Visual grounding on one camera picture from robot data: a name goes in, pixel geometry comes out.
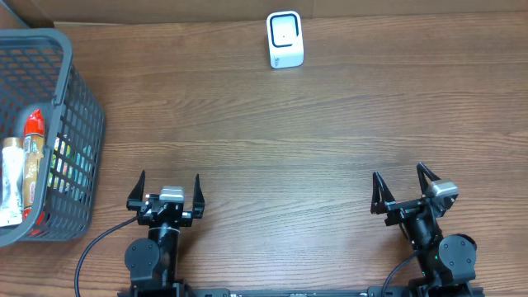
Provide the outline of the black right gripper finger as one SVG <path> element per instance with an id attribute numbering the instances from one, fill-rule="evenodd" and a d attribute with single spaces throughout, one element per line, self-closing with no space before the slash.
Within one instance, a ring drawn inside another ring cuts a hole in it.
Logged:
<path id="1" fill-rule="evenodd" d="M 436 181 L 439 181 L 440 178 L 422 162 L 419 162 L 417 164 L 416 169 L 417 169 L 417 175 L 418 175 L 421 192 L 424 195 L 426 192 L 426 189 L 429 186 L 429 183 L 427 181 L 436 182 Z"/>
<path id="2" fill-rule="evenodd" d="M 395 203 L 394 196 L 379 172 L 374 172 L 372 177 L 373 188 L 370 212 L 377 215 L 387 213 L 389 207 Z"/>

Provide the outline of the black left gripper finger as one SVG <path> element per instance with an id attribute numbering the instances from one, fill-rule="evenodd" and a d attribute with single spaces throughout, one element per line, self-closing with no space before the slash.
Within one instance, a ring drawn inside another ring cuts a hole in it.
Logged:
<path id="1" fill-rule="evenodd" d="M 145 207 L 144 197 L 145 171 L 142 171 L 139 180 L 128 195 L 126 208 L 130 211 L 141 211 Z"/>
<path id="2" fill-rule="evenodd" d="M 200 175 L 197 174 L 194 184 L 193 201 L 192 201 L 192 218 L 201 219 L 205 211 L 205 198 L 200 187 Z"/>

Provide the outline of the green snack packet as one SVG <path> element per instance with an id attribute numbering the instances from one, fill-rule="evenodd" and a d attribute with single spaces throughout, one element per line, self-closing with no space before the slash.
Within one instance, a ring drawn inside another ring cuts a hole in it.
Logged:
<path id="1" fill-rule="evenodd" d="M 78 165 L 78 160 L 79 156 L 73 148 L 57 137 L 54 141 L 54 154 L 52 155 L 51 173 L 48 175 L 47 186 L 65 195 L 68 194 L 70 183 L 62 177 L 55 177 L 54 174 L 59 173 L 73 179 L 73 175 L 77 173 L 73 164 Z"/>

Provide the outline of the orange spaghetti packet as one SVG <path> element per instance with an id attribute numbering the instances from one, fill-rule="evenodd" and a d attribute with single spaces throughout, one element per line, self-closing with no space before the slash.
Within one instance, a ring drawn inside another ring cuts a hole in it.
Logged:
<path id="1" fill-rule="evenodd" d="M 25 164 L 22 186 L 22 218 L 26 220 L 35 201 L 40 160 L 43 158 L 42 147 L 45 142 L 45 118 L 42 115 L 41 109 L 33 111 L 28 116 L 23 132 Z"/>

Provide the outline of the white tube gold cap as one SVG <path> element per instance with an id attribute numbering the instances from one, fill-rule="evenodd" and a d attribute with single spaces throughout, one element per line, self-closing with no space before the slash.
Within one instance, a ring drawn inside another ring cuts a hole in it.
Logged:
<path id="1" fill-rule="evenodd" d="M 2 227 L 18 225 L 22 222 L 23 167 L 22 139 L 5 138 L 2 142 Z"/>

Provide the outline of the teal tissue packet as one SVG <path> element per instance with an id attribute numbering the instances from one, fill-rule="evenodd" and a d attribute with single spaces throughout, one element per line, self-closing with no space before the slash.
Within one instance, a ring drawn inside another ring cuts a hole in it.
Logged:
<path id="1" fill-rule="evenodd" d="M 91 156 L 91 145 L 88 145 L 87 147 L 83 148 L 81 153 L 76 153 L 75 163 L 79 166 L 79 169 L 75 170 L 75 181 L 79 185 L 79 188 L 75 190 L 74 199 L 77 201 L 81 201 L 83 199 L 84 191 L 87 188 L 87 174 L 89 173 L 92 167 L 88 158 Z"/>

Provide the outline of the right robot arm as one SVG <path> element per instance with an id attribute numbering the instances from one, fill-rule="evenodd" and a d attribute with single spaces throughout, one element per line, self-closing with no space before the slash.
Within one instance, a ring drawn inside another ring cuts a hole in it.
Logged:
<path id="1" fill-rule="evenodd" d="M 483 289 L 473 288 L 476 278 L 477 244 L 468 235 L 444 236 L 438 219 L 455 203 L 458 186 L 442 179 L 426 165 L 417 165 L 421 196 L 398 202 L 379 172 L 372 175 L 370 212 L 386 215 L 387 226 L 397 225 L 412 254 L 398 264 L 378 289 L 378 296 L 482 296 Z M 422 276 L 401 288 L 390 285 L 394 276 L 410 261 L 417 260 Z"/>

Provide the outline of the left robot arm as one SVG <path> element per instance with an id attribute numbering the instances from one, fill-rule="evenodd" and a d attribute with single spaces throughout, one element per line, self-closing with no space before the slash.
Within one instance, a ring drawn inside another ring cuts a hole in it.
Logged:
<path id="1" fill-rule="evenodd" d="M 158 194 L 144 194 L 145 174 L 130 192 L 126 207 L 139 216 L 139 225 L 148 226 L 148 236 L 133 241 L 125 251 L 125 265 L 130 272 L 130 288 L 119 297 L 173 296 L 189 297 L 195 293 L 176 278 L 178 240 L 182 227 L 190 227 L 205 211 L 200 178 L 195 178 L 192 209 L 185 210 L 184 190 L 164 186 Z"/>

